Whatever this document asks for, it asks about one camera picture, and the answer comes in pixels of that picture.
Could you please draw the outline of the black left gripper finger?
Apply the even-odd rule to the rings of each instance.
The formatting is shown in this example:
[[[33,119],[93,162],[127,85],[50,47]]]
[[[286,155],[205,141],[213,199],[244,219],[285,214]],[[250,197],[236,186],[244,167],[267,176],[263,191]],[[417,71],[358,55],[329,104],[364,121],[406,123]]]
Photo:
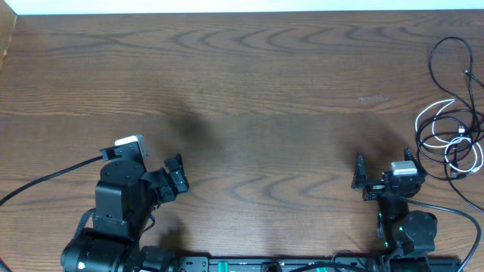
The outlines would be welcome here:
[[[170,177],[174,184],[177,193],[187,193],[189,190],[188,179],[186,178],[185,172],[183,170],[176,170],[170,172]]]
[[[170,172],[181,171],[184,169],[182,155],[180,153],[166,159],[164,163]]]

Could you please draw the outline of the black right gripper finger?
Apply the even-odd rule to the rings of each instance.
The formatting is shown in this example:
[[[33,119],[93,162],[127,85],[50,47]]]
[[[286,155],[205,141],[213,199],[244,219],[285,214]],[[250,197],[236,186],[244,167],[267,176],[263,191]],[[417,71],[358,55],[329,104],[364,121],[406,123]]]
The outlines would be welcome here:
[[[414,157],[409,147],[404,147],[404,161],[405,161],[405,167],[404,167],[403,175],[413,175],[413,176],[418,175],[424,178],[427,176],[427,171],[420,164],[420,162]]]
[[[368,182],[368,176],[365,169],[363,155],[360,152],[356,153],[356,167],[352,179],[352,189],[362,189]]]

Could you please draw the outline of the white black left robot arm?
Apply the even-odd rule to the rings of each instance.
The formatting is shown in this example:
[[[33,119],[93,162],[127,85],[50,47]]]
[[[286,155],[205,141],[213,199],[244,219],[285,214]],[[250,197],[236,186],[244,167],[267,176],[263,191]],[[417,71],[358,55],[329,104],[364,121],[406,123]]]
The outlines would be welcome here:
[[[182,156],[149,172],[138,142],[101,150],[106,162],[95,187],[95,207],[81,218],[60,257],[67,272],[178,271],[180,261],[156,246],[140,246],[153,211],[189,189]]]

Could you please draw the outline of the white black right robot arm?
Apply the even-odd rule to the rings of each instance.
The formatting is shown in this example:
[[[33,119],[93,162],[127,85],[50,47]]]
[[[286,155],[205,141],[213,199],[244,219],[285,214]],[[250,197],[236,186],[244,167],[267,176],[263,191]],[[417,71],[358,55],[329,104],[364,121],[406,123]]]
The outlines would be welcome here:
[[[364,201],[378,204],[377,235],[388,252],[374,264],[381,271],[430,270],[427,255],[435,250],[436,216],[421,210],[410,210],[408,201],[422,188],[427,172],[408,148],[404,159],[392,162],[382,177],[368,177],[363,155],[356,153],[355,173],[351,188],[362,190]]]

